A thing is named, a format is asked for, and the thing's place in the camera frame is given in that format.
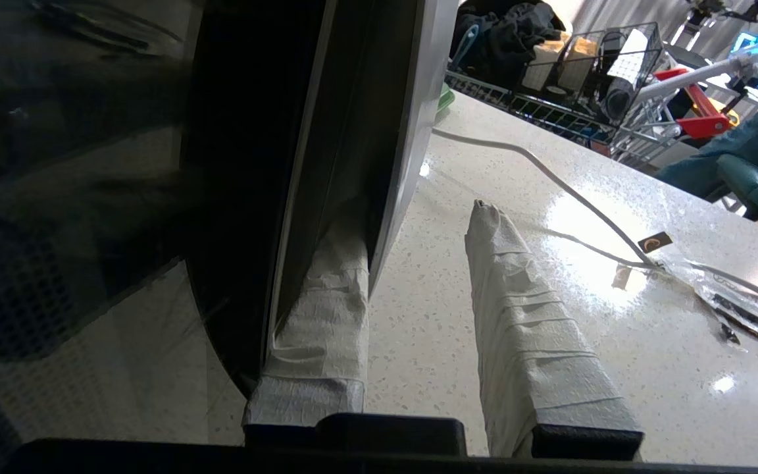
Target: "wire basket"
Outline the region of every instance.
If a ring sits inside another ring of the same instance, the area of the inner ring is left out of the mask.
[[[631,108],[611,140],[608,156],[623,165],[641,169],[688,138],[669,111],[673,95],[655,97]]]
[[[613,140],[663,51],[656,23],[546,41],[534,46],[535,59],[508,88],[476,72],[476,46],[488,47],[477,26],[461,40],[446,84],[583,144]]]

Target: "black plastic part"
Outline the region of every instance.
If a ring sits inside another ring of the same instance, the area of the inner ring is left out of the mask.
[[[757,467],[669,465],[604,461],[406,456],[308,450],[252,450],[232,446],[43,439],[25,444],[3,472],[522,472],[524,474],[758,474]]]
[[[541,424],[532,430],[532,457],[632,461],[644,434]]]
[[[464,425],[454,418],[339,413],[316,427],[329,450],[466,456]]]
[[[339,413],[315,428],[246,425],[253,449],[313,449],[348,452],[466,456],[463,423],[454,418]]]
[[[250,396],[267,354],[274,267],[325,2],[290,4],[276,26],[253,2],[207,3],[181,160],[207,181],[189,282],[224,369]],[[270,44],[284,45],[272,53]]]

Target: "speckled countertop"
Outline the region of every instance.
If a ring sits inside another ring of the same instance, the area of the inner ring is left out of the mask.
[[[758,284],[758,225],[458,95],[438,126],[514,142],[635,240],[668,232],[689,258]],[[366,411],[456,417],[486,455],[463,235],[474,199],[511,216],[646,433],[648,462],[758,465],[758,339],[715,336],[690,289],[552,235],[635,256],[601,220],[515,153],[432,137],[418,189],[370,301]]]

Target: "person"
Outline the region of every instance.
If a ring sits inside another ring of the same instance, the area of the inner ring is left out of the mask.
[[[734,154],[758,166],[758,111],[723,135],[713,138],[698,153],[660,170],[655,178],[707,201],[718,201],[725,190],[717,162]]]

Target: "white cable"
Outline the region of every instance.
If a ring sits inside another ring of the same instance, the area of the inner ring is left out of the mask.
[[[440,130],[438,128],[433,128],[432,133],[434,133],[434,135],[437,135],[438,137],[449,138],[450,140],[455,140],[456,142],[461,142],[464,144],[471,144],[471,145],[476,145],[479,147],[499,148],[502,150],[508,150],[508,151],[521,154],[522,156],[526,157],[528,161],[532,162],[532,165],[536,166],[536,168],[539,171],[542,171],[542,174],[545,174],[545,177],[554,181],[554,183],[560,186],[563,189],[563,191],[568,193],[568,195],[570,195],[571,197],[577,199],[578,202],[586,206],[590,211],[593,212],[593,214],[598,216],[599,219],[604,221],[605,224],[607,224],[610,228],[612,228],[613,232],[615,232],[619,237],[622,238],[622,240],[624,240],[626,244],[628,244],[628,246],[632,249],[632,251],[634,251],[634,253],[637,254],[640,260],[643,261],[647,267],[649,268],[658,267],[655,262],[653,262],[650,258],[647,257],[647,255],[645,255],[642,249],[640,249],[640,246],[636,245],[634,241],[632,241],[628,237],[628,235],[625,234],[625,232],[613,222],[613,220],[608,218],[608,216],[605,216],[605,214],[602,213],[597,207],[593,206],[591,202],[587,201],[585,197],[581,196],[580,193],[578,193],[577,191],[572,189],[571,186],[563,182],[563,180],[561,180],[559,177],[557,177],[556,174],[551,172],[549,168],[545,167],[545,165],[542,164],[542,162],[538,159],[538,157],[534,156],[534,153],[526,150],[526,148],[523,148],[514,144],[504,144],[502,142],[491,142],[489,140],[481,140],[478,138],[465,137],[464,135],[455,135],[455,133],[444,132],[443,130]]]
[[[538,170],[542,171],[542,174],[545,174],[545,177],[548,177],[548,179],[554,181],[558,186],[560,186],[563,189],[563,191],[568,193],[568,195],[570,195],[571,197],[577,199],[578,202],[586,206],[590,211],[595,213],[595,215],[598,216],[599,219],[601,219],[602,221],[604,221],[605,224],[610,226],[610,228],[613,229],[613,232],[616,232],[616,234],[619,237],[621,237],[622,240],[624,240],[625,243],[628,244],[629,247],[631,247],[631,249],[634,250],[634,253],[636,253],[637,256],[640,256],[640,260],[642,260],[644,263],[625,261],[624,259],[619,258],[613,254],[607,253],[593,246],[589,246],[586,243],[583,243],[583,241],[579,240],[577,237],[574,237],[572,235],[561,234],[559,232],[554,232],[554,231],[551,231],[551,233],[556,234],[558,237],[563,237],[565,239],[572,240],[572,242],[577,242],[581,244],[582,246],[586,246],[590,250],[596,251],[601,255],[607,256],[611,260],[622,263],[623,265],[631,265],[637,268],[653,268],[653,269],[659,268],[659,265],[657,265],[650,258],[648,258],[647,255],[645,255],[645,253],[642,251],[642,249],[640,249],[639,246],[633,243],[628,237],[628,235],[625,234],[625,232],[619,228],[619,226],[614,224],[613,220],[608,218],[608,216],[605,216],[605,214],[602,213],[597,207],[593,206],[591,202],[587,201],[585,197],[578,194],[578,192],[575,191],[575,189],[572,189],[572,187],[566,184],[565,181],[557,177],[556,174],[551,172],[549,168],[545,167],[545,165],[542,164],[542,162],[538,159],[538,157],[534,155],[534,153],[526,150],[526,148],[520,147],[518,145],[513,145],[513,144],[505,144],[502,142],[491,142],[489,140],[481,140],[478,138],[465,137],[464,135],[455,135],[455,133],[444,132],[443,130],[440,130],[439,128],[433,128],[432,133],[434,133],[434,135],[437,135],[438,137],[448,138],[450,140],[455,140],[456,142],[461,142],[464,144],[471,144],[471,145],[476,145],[479,147],[497,148],[497,149],[508,150],[508,151],[521,154],[522,156],[526,157],[528,161],[532,162],[532,165],[536,166]],[[703,272],[710,272],[720,277],[724,277],[725,279],[728,279],[729,281],[739,284],[740,286],[745,287],[749,289],[750,291],[758,294],[758,287],[756,285],[742,278],[739,278],[738,276],[734,276],[730,273],[726,273],[722,270],[719,270],[718,268],[710,267],[710,266],[700,264],[694,261],[689,261],[688,263],[692,266],[692,268],[701,270]]]

